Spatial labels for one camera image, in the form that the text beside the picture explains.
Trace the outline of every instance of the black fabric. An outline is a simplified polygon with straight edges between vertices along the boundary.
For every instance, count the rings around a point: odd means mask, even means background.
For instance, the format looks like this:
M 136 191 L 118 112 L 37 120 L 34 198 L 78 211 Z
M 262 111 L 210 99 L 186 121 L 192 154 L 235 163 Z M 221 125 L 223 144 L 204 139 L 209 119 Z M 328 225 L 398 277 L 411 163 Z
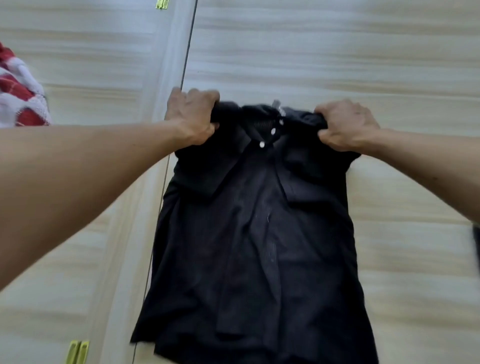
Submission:
M 132 342 L 181 364 L 378 362 L 347 205 L 359 155 L 285 112 L 219 103 L 214 136 L 177 152 Z

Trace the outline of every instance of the red and white cloth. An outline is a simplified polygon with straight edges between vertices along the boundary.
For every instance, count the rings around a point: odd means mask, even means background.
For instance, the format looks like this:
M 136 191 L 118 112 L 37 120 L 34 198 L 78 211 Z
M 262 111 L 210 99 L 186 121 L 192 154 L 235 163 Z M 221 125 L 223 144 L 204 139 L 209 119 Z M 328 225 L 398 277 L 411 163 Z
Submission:
M 0 128 L 50 124 L 43 87 L 25 63 L 0 43 Z

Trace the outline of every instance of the hand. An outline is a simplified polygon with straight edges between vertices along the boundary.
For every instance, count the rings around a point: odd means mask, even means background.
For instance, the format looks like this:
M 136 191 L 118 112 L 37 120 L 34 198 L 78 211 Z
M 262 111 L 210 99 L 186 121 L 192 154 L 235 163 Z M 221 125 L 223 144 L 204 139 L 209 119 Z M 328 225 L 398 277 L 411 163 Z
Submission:
M 165 120 L 179 127 L 185 146 L 201 145 L 218 128 L 218 124 L 210 122 L 210 117 L 219 100 L 218 91 L 201 92 L 193 88 L 185 93 L 175 87 L 168 99 Z
M 328 129 L 318 132 L 320 140 L 339 152 L 361 153 L 362 139 L 380 128 L 369 109 L 350 100 L 318 105 L 315 112 L 323 114 L 328 124 Z

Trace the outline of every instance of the metal hinge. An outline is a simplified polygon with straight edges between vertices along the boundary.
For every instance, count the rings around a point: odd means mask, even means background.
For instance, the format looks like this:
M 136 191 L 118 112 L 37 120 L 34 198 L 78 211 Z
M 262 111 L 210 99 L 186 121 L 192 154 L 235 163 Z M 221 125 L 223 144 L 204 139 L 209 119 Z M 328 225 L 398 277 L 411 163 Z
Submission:
M 161 10 L 166 10 L 168 8 L 168 3 L 170 0 L 157 0 L 156 1 L 156 8 Z
M 85 364 L 89 345 L 89 341 L 71 341 L 65 364 Z

